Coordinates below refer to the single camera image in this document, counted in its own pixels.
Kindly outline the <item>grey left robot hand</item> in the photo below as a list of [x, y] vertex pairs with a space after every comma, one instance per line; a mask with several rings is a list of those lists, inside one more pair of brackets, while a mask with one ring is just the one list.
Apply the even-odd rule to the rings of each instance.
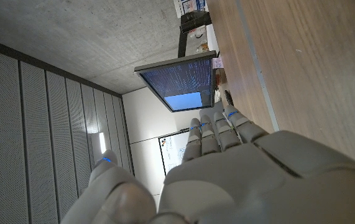
[[228, 105], [192, 119], [159, 200], [106, 151], [64, 223], [355, 223], [355, 161]]

